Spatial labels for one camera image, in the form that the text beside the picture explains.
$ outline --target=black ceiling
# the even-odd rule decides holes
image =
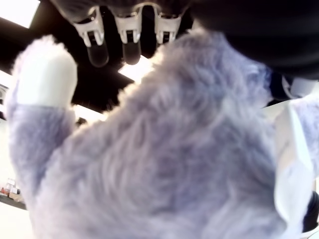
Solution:
[[[95,68],[90,64],[86,46],[75,28],[60,15],[49,0],[42,0],[30,29],[0,18],[0,70],[10,73],[14,59],[20,51],[34,39],[52,34],[57,41],[65,44],[78,63],[79,81],[73,103],[99,112],[111,109],[118,103],[118,91],[132,81],[117,72],[123,65],[122,43],[112,14],[106,7],[102,7],[101,12],[110,54],[110,61],[105,67]],[[186,12],[179,32],[184,33],[191,28],[191,24],[189,13]],[[150,58],[156,49],[152,7],[144,7],[142,28],[142,55]]]

